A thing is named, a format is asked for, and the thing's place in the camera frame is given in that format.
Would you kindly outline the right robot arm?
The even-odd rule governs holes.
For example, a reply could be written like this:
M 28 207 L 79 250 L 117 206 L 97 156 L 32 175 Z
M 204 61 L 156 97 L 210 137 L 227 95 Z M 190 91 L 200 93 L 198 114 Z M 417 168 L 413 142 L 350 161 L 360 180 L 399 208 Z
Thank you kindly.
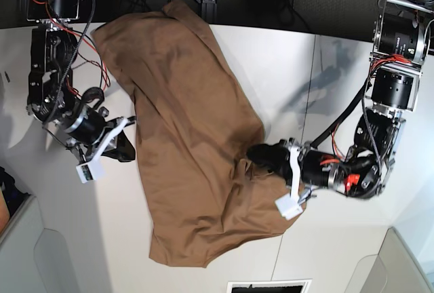
M 56 124 L 67 136 L 65 148 L 80 163 L 100 157 L 119 162 L 135 159 L 122 118 L 108 119 L 104 91 L 111 84 L 103 61 L 100 84 L 84 93 L 73 84 L 73 64 L 81 44 L 94 48 L 86 31 L 75 31 L 68 23 L 78 20 L 81 0 L 28 0 L 27 19 L 36 22 L 31 37 L 31 69 L 28 75 L 26 108 L 44 127 Z

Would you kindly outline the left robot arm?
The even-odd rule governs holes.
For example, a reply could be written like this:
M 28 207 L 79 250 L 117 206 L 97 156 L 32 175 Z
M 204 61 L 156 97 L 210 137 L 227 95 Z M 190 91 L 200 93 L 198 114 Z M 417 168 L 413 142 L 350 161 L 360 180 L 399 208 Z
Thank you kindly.
M 296 203 L 306 202 L 319 189 L 370 199 L 383 192 L 394 168 L 405 124 L 402 115 L 416 106 L 430 50 L 433 0 L 384 0 L 384 6 L 401 11 L 379 14 L 368 76 L 348 107 L 313 141 L 300 144 L 290 138 L 273 145 L 257 144 L 247 151 L 253 163 L 285 180 Z M 357 106 L 362 115 L 347 153 L 337 147 L 331 153 L 320 151 L 319 145 L 334 139 Z

